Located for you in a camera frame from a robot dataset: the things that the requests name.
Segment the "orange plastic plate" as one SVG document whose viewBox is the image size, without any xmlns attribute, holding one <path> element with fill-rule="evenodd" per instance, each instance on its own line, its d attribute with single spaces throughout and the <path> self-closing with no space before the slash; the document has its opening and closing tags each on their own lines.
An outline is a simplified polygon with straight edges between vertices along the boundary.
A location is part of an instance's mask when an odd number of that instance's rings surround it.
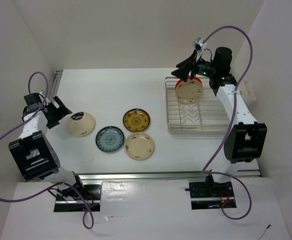
<svg viewBox="0 0 292 240">
<path fill-rule="evenodd" d="M 198 81 L 199 83 L 203 84 L 202 80 L 198 77 L 194 77 L 193 80 Z M 180 84 L 184 83 L 182 79 L 179 79 L 178 82 L 175 84 L 174 89 L 176 90 Z"/>
</svg>

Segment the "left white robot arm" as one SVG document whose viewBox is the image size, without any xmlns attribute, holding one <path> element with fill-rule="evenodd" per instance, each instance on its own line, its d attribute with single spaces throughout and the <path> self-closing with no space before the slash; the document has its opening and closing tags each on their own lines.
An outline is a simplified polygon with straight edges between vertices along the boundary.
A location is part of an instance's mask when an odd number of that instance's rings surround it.
<svg viewBox="0 0 292 240">
<path fill-rule="evenodd" d="M 25 124 L 17 140 L 9 143 L 8 149 L 27 182 L 68 183 L 69 187 L 59 190 L 64 198 L 79 200 L 85 196 L 86 188 L 73 171 L 62 167 L 60 159 L 46 137 L 46 132 L 59 125 L 59 121 L 71 114 L 58 96 L 44 100 L 40 93 L 24 96 L 26 107 L 22 120 Z"/>
</svg>

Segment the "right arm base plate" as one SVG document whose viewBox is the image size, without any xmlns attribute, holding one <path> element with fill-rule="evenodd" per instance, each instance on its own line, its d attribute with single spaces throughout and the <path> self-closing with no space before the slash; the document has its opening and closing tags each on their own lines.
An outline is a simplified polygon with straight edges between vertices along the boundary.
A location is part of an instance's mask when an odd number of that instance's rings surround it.
<svg viewBox="0 0 292 240">
<path fill-rule="evenodd" d="M 216 183 L 206 177 L 205 181 L 189 182 L 184 191 L 189 193 L 192 210 L 220 209 L 223 204 L 226 209 L 237 207 L 230 181 Z"/>
</svg>

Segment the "beige plate with green brushstroke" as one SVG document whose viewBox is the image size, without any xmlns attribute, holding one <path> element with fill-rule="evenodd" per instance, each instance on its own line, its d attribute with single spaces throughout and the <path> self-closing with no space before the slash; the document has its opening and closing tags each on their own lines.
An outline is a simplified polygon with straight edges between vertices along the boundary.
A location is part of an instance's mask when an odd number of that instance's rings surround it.
<svg viewBox="0 0 292 240">
<path fill-rule="evenodd" d="M 73 137 L 81 138 L 89 135 L 96 125 L 95 118 L 88 112 L 74 113 L 66 123 L 66 131 Z"/>
</svg>

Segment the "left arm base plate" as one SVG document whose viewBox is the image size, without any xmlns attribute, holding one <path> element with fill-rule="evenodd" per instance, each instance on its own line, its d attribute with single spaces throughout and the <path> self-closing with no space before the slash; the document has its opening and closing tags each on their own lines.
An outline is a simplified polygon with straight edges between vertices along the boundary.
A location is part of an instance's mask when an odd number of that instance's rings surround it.
<svg viewBox="0 0 292 240">
<path fill-rule="evenodd" d="M 85 184 L 83 188 L 77 190 L 92 212 L 101 210 L 101 182 Z M 84 212 L 86 210 L 82 199 L 70 188 L 61 190 L 59 187 L 54 187 L 49 192 L 55 198 L 53 208 L 55 213 Z"/>
</svg>

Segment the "yellow plate with dark rim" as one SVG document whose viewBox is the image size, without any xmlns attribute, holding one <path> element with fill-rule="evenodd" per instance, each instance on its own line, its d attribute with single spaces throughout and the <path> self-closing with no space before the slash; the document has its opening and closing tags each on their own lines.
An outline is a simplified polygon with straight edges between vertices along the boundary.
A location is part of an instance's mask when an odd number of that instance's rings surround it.
<svg viewBox="0 0 292 240">
<path fill-rule="evenodd" d="M 124 127 L 130 132 L 143 132 L 149 127 L 151 117 L 145 110 L 133 108 L 124 114 L 122 122 Z"/>
</svg>

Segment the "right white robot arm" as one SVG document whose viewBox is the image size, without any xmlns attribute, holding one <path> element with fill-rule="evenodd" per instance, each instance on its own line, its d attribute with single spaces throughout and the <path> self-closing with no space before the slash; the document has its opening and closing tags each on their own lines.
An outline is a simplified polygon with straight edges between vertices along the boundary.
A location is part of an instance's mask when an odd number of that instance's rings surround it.
<svg viewBox="0 0 292 240">
<path fill-rule="evenodd" d="M 239 91 L 239 81 L 231 74 L 232 50 L 218 47 L 209 61 L 202 59 L 204 48 L 195 47 L 186 60 L 177 64 L 171 74 L 183 82 L 193 80 L 195 76 L 208 77 L 209 87 L 221 102 L 230 120 L 225 137 L 218 150 L 223 150 L 226 161 L 220 170 L 209 170 L 209 163 L 203 167 L 207 174 L 205 192 L 212 197 L 223 189 L 222 184 L 230 182 L 237 172 L 237 163 L 250 163 L 262 155 L 267 126 L 259 123 L 250 113 Z"/>
</svg>

